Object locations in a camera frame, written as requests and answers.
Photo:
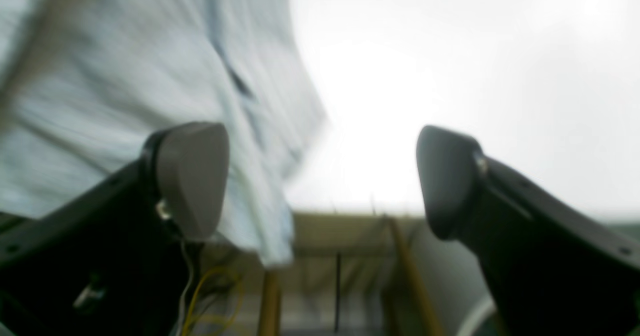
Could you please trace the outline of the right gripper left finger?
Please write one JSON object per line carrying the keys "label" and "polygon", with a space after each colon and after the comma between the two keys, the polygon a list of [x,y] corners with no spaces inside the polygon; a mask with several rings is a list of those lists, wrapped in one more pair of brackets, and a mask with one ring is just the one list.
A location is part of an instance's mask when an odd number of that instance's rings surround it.
{"label": "right gripper left finger", "polygon": [[183,245],[217,231],[229,159],[223,124],[188,123],[49,215],[2,216],[1,334],[168,336],[192,274]]}

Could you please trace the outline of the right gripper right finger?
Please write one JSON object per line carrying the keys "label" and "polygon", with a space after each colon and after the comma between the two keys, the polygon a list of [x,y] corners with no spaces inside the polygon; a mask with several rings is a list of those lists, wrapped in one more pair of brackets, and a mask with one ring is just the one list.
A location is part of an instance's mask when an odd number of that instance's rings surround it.
{"label": "right gripper right finger", "polygon": [[425,126],[416,162],[426,220],[476,257],[512,336],[630,336],[639,244],[567,206],[476,139]]}

